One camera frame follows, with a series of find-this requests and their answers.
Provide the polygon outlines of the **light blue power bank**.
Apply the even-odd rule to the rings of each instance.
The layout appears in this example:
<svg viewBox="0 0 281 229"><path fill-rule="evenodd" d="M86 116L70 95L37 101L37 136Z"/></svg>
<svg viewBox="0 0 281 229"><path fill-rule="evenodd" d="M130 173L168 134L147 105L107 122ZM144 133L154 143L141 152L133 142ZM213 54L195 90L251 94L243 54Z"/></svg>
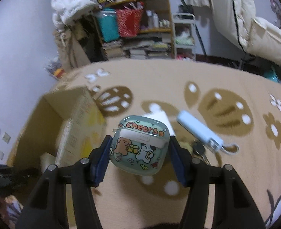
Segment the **light blue power bank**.
<svg viewBox="0 0 281 229"><path fill-rule="evenodd" d="M224 152L228 155L235 155L240 151L238 144L226 145L222 138L185 110L179 112L177 122L214 154Z"/></svg>

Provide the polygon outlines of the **wooden bookshelf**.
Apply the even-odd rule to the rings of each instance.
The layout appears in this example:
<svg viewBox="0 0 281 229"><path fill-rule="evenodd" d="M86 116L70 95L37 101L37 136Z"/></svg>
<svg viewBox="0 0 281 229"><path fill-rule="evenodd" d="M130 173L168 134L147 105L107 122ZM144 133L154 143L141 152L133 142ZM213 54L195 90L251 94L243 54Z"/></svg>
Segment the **wooden bookshelf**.
<svg viewBox="0 0 281 229"><path fill-rule="evenodd" d="M120 37L125 57L136 48L151 47L153 50L173 51L172 44L172 16L169 0L99 0L102 9L143 9L143 16L140 21L140 31L135 37ZM102 38L98 20L97 10L93 13L93 19L98 32L101 45L105 42Z"/></svg>

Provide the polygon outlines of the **cartoon earbuds case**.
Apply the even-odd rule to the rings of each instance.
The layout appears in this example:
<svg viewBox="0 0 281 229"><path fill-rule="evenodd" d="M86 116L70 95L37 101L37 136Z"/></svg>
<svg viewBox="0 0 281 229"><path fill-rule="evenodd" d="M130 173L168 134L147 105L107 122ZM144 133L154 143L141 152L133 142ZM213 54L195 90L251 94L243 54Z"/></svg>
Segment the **cartoon earbuds case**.
<svg viewBox="0 0 281 229"><path fill-rule="evenodd" d="M152 176L165 160L170 132L167 125L153 118L131 115L114 130L109 158L130 174Z"/></svg>

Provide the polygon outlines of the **teal storage bag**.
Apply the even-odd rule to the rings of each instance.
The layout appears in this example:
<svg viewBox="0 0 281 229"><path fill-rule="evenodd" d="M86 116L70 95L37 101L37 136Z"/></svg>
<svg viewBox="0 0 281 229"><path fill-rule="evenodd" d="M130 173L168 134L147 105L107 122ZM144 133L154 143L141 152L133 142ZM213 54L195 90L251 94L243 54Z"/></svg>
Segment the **teal storage bag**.
<svg viewBox="0 0 281 229"><path fill-rule="evenodd" d="M117 12L115 9L106 8L96 13L102 38L111 42L120 38L118 33Z"/></svg>

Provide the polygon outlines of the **snack bag by wall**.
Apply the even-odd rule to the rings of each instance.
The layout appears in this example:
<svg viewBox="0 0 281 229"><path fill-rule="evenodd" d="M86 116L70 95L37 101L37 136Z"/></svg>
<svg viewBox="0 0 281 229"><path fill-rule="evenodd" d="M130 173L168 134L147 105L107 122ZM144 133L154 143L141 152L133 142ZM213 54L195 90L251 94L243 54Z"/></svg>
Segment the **snack bag by wall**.
<svg viewBox="0 0 281 229"><path fill-rule="evenodd" d="M62 67L59 57L55 57L45 65L44 69L54 78L61 79L66 73Z"/></svg>

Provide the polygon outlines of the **cream hanging duvet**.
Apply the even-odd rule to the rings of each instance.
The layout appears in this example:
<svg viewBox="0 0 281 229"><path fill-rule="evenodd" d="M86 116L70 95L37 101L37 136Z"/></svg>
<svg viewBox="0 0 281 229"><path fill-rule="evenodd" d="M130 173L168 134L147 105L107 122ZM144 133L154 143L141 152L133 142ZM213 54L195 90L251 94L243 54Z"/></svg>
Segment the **cream hanging duvet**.
<svg viewBox="0 0 281 229"><path fill-rule="evenodd" d="M254 0L210 0L218 32L247 54L281 67L281 29L256 15Z"/></svg>

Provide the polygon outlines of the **red patterned gift bag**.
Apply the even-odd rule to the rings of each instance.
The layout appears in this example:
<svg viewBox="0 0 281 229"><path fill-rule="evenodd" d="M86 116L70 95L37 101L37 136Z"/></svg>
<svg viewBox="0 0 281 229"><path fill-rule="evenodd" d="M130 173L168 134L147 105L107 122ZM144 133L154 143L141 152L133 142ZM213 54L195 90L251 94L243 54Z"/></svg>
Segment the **red patterned gift bag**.
<svg viewBox="0 0 281 229"><path fill-rule="evenodd" d="M120 37L135 37L141 28L143 9L117 9L117 24Z"/></svg>

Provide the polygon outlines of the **brown cardboard box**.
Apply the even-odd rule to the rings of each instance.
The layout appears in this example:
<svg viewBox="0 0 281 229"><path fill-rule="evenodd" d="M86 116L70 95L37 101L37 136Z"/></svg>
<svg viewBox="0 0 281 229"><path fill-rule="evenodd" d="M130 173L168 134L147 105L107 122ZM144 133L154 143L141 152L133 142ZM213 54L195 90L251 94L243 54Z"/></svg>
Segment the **brown cardboard box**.
<svg viewBox="0 0 281 229"><path fill-rule="evenodd" d="M87 86L46 93L27 120L7 164L42 169L43 156L59 167L75 164L98 148L106 120Z"/></svg>

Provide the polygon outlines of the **black car key fob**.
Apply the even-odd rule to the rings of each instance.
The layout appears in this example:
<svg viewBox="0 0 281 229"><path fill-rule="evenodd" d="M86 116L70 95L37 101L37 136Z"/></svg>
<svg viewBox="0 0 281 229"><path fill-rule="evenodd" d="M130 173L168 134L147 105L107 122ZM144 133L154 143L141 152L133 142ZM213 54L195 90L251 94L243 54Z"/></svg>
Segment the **black car key fob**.
<svg viewBox="0 0 281 229"><path fill-rule="evenodd" d="M205 147L201 142L194 141L193 145L192 145L192 148L193 148L193 154L200 157L204 161L204 163L206 163L207 165L211 165L208 158L206 157Z"/></svg>

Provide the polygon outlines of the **stack of books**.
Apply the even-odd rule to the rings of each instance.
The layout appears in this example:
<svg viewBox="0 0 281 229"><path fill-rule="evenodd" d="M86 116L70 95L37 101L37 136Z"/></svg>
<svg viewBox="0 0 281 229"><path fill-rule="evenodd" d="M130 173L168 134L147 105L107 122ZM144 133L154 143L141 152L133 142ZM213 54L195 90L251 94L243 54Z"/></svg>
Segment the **stack of books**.
<svg viewBox="0 0 281 229"><path fill-rule="evenodd" d="M104 42L102 44L103 53L107 60L113 58L125 57L125 52L122 48L122 39Z"/></svg>

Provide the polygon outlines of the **white puffy jacket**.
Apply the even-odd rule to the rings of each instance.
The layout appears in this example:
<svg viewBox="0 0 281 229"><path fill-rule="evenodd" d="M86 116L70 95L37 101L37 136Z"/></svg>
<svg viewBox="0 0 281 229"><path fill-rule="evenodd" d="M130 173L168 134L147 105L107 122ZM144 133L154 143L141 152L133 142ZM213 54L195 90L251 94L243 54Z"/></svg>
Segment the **white puffy jacket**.
<svg viewBox="0 0 281 229"><path fill-rule="evenodd" d="M51 0L52 20L58 30L72 25L74 21L98 7L97 0Z"/></svg>

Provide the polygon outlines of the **beige coat on rack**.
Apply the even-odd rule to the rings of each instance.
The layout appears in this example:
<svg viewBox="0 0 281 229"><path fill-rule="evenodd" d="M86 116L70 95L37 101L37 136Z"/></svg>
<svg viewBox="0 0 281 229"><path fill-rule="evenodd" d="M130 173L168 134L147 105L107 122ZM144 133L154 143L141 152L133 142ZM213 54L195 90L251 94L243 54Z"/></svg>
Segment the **beige coat on rack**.
<svg viewBox="0 0 281 229"><path fill-rule="evenodd" d="M78 30L66 27L64 31L54 30L53 35L61 66L66 73L91 63L79 42Z"/></svg>

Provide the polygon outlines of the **white utility cart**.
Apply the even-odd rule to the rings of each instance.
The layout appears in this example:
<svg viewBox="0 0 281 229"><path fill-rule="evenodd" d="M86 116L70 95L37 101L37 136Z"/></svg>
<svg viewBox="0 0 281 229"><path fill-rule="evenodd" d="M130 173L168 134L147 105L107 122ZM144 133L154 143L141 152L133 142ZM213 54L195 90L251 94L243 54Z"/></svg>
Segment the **white utility cart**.
<svg viewBox="0 0 281 229"><path fill-rule="evenodd" d="M173 14L172 29L174 58L178 60L195 60L196 42L193 36L195 16L182 12Z"/></svg>

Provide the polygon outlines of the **white 120W charger block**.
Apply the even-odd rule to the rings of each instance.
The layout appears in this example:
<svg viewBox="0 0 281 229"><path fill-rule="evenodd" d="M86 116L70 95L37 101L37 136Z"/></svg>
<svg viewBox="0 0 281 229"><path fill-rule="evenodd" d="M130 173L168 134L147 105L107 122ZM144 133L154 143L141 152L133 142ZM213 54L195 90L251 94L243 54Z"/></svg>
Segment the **white 120W charger block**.
<svg viewBox="0 0 281 229"><path fill-rule="evenodd" d="M143 117L155 119L155 120L162 122L168 128L169 134L172 136L175 136L174 129L173 129L165 111L159 110L159 111L155 111L155 112L150 112L150 113L144 114Z"/></svg>

